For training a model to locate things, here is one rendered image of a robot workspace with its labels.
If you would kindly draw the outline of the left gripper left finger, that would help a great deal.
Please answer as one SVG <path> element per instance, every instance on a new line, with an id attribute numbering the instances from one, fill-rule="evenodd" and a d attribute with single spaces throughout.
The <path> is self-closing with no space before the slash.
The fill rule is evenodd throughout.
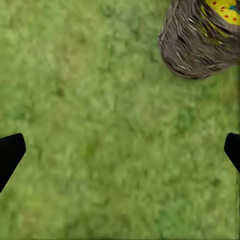
<path id="1" fill-rule="evenodd" d="M 0 193 L 26 152 L 21 133 L 0 138 Z"/>

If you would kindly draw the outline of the wicker basket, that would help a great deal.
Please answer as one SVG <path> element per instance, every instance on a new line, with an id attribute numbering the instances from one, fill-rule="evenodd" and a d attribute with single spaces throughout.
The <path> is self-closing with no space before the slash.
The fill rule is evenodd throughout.
<path id="1" fill-rule="evenodd" d="M 235 11 L 240 14 L 240 0 Z M 240 66 L 240 25 L 205 0 L 171 0 L 158 41 L 165 65 L 181 77 L 202 80 Z"/>

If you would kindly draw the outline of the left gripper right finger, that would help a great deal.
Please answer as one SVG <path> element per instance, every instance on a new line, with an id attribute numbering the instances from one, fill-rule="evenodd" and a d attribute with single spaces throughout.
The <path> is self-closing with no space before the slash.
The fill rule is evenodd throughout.
<path id="1" fill-rule="evenodd" d="M 235 133 L 228 133 L 224 151 L 240 173 L 240 135 Z"/>

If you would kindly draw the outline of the easter egg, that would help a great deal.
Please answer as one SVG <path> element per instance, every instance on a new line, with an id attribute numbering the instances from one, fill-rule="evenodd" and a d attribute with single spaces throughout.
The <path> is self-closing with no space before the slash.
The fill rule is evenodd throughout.
<path id="1" fill-rule="evenodd" d="M 233 25 L 240 25 L 240 14 L 238 12 L 230 9 L 217 9 L 215 11 L 228 23 Z"/>
<path id="2" fill-rule="evenodd" d="M 237 0 L 205 0 L 214 10 L 217 9 L 230 9 L 235 11 Z"/>

